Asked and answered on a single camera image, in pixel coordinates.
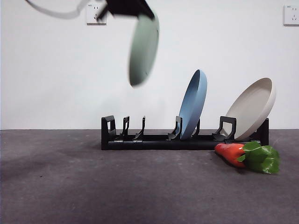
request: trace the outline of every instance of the black dish rack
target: black dish rack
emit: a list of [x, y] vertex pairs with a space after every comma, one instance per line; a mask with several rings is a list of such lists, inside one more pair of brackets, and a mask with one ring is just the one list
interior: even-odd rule
[[[210, 135], [201, 135], [200, 120], [197, 124], [195, 133], [187, 140], [181, 140], [183, 119], [176, 117], [175, 128], [171, 133], [167, 134], [144, 134], [145, 116], [142, 119], [142, 130], [139, 133], [128, 134], [130, 117], [124, 117], [122, 132], [117, 135], [115, 129], [114, 116], [102, 118], [102, 150], [214, 150], [219, 143], [247, 143], [257, 141], [262, 146], [269, 144], [269, 119], [267, 118], [263, 124], [249, 138], [243, 141], [235, 140], [235, 132], [237, 120], [236, 118], [220, 117], [220, 125], [215, 133]], [[221, 135], [223, 122], [232, 125], [231, 133], [228, 136]]]

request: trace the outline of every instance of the wire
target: wire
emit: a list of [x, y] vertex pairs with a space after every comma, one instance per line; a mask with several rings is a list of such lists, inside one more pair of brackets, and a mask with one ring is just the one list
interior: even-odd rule
[[69, 19], [74, 19], [80, 15], [81, 10], [86, 6], [86, 4], [90, 0], [81, 0], [80, 3], [77, 5], [76, 10], [67, 12], [67, 13], [61, 13], [61, 12], [55, 12], [48, 10], [46, 8], [40, 7], [34, 3], [32, 3], [30, 0], [25, 0], [31, 7], [33, 7], [35, 10], [37, 10], [40, 13], [59, 18], [59, 19], [64, 19], [64, 20], [69, 20]]

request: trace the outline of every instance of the wall socket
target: wall socket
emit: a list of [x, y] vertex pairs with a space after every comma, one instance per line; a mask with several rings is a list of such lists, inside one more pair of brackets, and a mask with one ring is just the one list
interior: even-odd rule
[[299, 5], [285, 6], [285, 25], [299, 25]]
[[86, 6], [86, 24], [87, 25], [106, 25], [106, 15], [99, 22], [96, 21], [96, 16], [100, 14], [103, 6], [101, 4], [88, 4]]

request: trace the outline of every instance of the toy carrot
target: toy carrot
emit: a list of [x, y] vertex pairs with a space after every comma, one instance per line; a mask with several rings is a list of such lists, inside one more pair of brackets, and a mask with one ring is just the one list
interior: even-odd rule
[[261, 146], [256, 141], [244, 144], [224, 144], [215, 146], [215, 152], [229, 163], [239, 168], [249, 168], [261, 173], [279, 171], [279, 154], [271, 146]]

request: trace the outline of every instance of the orange carrot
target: orange carrot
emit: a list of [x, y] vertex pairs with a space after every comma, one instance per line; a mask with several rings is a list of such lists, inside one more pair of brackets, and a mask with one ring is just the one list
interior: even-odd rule
[[245, 154], [243, 150], [243, 144], [224, 144], [220, 143], [215, 146], [215, 151], [219, 155], [222, 155], [228, 162], [232, 165], [240, 168], [245, 168], [245, 164], [243, 162], [239, 162], [237, 158], [241, 155]]

